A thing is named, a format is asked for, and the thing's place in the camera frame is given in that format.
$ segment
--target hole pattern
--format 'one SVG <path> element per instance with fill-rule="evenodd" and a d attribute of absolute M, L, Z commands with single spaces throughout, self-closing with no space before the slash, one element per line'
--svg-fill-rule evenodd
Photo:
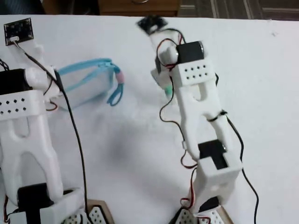
<path fill-rule="evenodd" d="M 199 70 L 199 69 L 200 69 L 200 66 L 197 66 L 196 68 Z M 206 68 L 206 65 L 203 65 L 203 68 Z M 192 71 L 193 71 L 193 70 L 194 70 L 194 68 L 193 68 L 193 67 L 191 67 L 191 68 L 190 68 L 190 70 L 192 70 Z M 187 71 L 188 71 L 188 69 L 185 69 L 185 72 L 187 72 Z M 205 75 L 207 76 L 207 75 L 208 75 L 208 73 L 205 73 Z M 199 74 L 198 76 L 199 76 L 199 77 L 201 77 L 201 76 L 202 76 L 202 74 Z M 192 76 L 192 77 L 193 77 L 193 78 L 196 78 L 196 76 Z M 186 77 L 186 79 L 188 79 L 188 80 L 189 80 L 189 79 L 190 79 L 190 77 L 189 77 L 189 76 L 187 76 L 187 77 Z"/>

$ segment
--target white table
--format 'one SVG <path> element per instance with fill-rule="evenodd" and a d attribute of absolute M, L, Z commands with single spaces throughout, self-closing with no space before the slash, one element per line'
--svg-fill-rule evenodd
<path fill-rule="evenodd" d="M 27 17 L 0 16 L 0 24 Z M 117 224 L 167 223 L 189 189 L 190 171 L 179 163 L 183 150 L 178 129 L 158 118 L 166 100 L 151 78 L 155 53 L 135 25 L 138 18 L 31 18 L 35 41 L 44 45 L 49 64 L 60 68 L 110 57 L 126 76 L 124 97 L 117 107 L 95 100 L 74 110 L 84 148 L 88 197 L 105 200 Z M 258 223 L 298 223 L 299 22 L 167 20 L 187 41 L 204 40 L 209 46 L 220 76 L 223 108 L 243 137 L 245 171 L 260 196 Z M 16 68 L 3 36 L 0 29 L 0 58 Z M 178 118 L 178 107 L 170 106 L 164 116 Z M 59 110 L 50 114 L 49 121 L 64 186 L 82 186 L 68 113 Z M 238 154 L 240 145 L 233 137 Z M 212 138 L 212 129 L 203 119 L 199 140 Z M 29 165 L 23 170 L 30 170 Z M 240 175 L 225 208 L 234 223 L 252 224 L 255 201 Z"/>

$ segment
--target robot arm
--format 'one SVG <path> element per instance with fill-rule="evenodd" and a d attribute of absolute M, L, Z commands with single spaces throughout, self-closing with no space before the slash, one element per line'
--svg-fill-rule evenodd
<path fill-rule="evenodd" d="M 15 58 L 20 56 L 12 51 Z M 57 154 L 52 146 L 45 101 L 59 94 L 46 72 L 30 67 L 1 72 L 0 143 L 5 190 L 18 212 L 10 223 L 61 223 L 84 207 L 82 189 L 63 190 Z M 52 67 L 47 69 L 53 74 Z M 43 170 L 46 183 L 24 186 L 21 160 L 30 154 Z"/>
<path fill-rule="evenodd" d="M 169 70 L 159 66 L 151 74 L 165 88 L 173 83 L 181 114 L 183 146 L 197 163 L 193 190 L 194 202 L 183 206 L 191 213 L 217 209 L 229 198 L 234 182 L 242 169 L 241 161 L 230 151 L 232 148 L 229 123 L 222 110 L 215 84 L 215 72 L 202 43 L 191 42 L 170 46 L 157 55 L 163 64 L 173 64 Z M 198 86 L 201 98 L 193 97 L 191 87 Z M 215 130 L 217 139 L 198 143 L 196 132 L 200 116 L 206 117 Z"/>

